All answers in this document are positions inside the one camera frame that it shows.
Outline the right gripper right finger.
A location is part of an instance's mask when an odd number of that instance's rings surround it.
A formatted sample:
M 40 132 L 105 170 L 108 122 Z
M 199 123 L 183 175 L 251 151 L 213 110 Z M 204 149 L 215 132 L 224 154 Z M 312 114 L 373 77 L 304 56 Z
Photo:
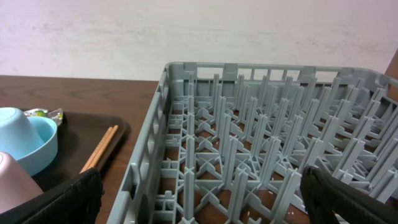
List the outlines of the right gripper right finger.
M 302 173 L 300 191 L 311 224 L 397 224 L 397 210 L 345 184 L 314 166 Z

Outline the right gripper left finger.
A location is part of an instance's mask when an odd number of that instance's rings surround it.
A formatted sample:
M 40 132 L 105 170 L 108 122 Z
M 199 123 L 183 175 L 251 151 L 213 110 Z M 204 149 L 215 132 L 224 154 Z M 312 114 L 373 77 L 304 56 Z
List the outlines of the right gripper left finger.
M 1 214 L 1 223 L 94 223 L 101 208 L 103 181 L 90 168 Z

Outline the pale pink cup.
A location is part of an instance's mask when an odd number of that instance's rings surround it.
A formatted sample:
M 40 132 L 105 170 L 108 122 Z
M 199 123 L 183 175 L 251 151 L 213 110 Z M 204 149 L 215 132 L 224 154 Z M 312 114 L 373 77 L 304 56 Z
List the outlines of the pale pink cup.
M 0 184 L 1 213 L 43 194 L 35 180 L 6 152 L 1 152 Z

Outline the light blue cup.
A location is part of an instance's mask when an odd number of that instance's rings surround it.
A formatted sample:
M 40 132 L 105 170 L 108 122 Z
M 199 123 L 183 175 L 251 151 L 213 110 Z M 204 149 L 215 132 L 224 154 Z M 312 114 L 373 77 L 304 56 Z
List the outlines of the light blue cup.
M 18 160 L 43 144 L 42 138 L 20 109 L 1 108 L 1 151 Z

